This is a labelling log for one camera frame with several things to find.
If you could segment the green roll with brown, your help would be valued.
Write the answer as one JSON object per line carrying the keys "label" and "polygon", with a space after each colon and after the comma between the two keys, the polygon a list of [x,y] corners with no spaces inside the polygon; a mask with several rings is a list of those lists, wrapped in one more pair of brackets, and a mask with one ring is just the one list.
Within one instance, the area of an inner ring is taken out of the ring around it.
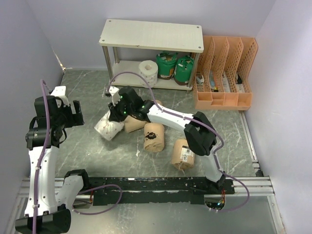
{"label": "green roll with brown", "polygon": [[177,60],[175,71],[174,71],[174,81],[180,85],[187,85],[192,73],[194,65],[194,59],[191,56],[183,56]]}

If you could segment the white dotted paper roll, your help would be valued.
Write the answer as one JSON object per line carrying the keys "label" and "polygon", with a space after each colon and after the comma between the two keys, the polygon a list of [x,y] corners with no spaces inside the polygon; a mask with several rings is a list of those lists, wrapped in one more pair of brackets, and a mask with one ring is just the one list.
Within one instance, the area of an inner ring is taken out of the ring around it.
{"label": "white dotted paper roll", "polygon": [[154,61],[146,60],[141,62],[138,68],[149,86],[154,87],[157,83],[158,65]]}

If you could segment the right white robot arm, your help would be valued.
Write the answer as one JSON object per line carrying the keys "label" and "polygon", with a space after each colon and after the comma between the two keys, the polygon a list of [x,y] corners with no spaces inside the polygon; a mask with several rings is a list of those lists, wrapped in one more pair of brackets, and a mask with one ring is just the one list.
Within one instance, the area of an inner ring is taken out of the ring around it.
{"label": "right white robot arm", "polygon": [[190,150],[203,157],[207,189],[212,194],[224,187],[225,175],[216,155],[217,138],[220,136],[205,114],[196,112],[186,114],[159,105],[156,101],[143,100],[136,91],[125,86],[121,89],[110,87],[105,95],[111,97],[108,104],[110,121],[122,122],[128,116],[148,123],[159,123],[183,132]]}

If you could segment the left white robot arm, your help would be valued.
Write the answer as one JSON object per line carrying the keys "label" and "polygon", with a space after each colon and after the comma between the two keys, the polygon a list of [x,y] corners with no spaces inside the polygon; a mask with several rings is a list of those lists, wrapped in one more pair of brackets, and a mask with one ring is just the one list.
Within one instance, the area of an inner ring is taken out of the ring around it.
{"label": "left white robot arm", "polygon": [[85,169],[68,171],[59,192],[55,190],[56,159],[66,128],[84,124],[80,102],[66,96],[35,99],[36,116],[25,136],[31,163],[30,187],[24,217],[15,221],[22,234],[63,234],[71,225],[71,207],[79,194],[91,189]]}

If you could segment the green torn roll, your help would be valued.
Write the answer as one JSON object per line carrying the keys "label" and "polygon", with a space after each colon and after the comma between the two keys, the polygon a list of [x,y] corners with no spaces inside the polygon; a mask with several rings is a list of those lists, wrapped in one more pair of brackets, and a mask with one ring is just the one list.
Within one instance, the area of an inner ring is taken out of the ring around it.
{"label": "green torn roll", "polygon": [[177,62],[177,53],[163,51],[156,55],[156,64],[158,66],[157,77],[159,79],[170,80],[175,71]]}

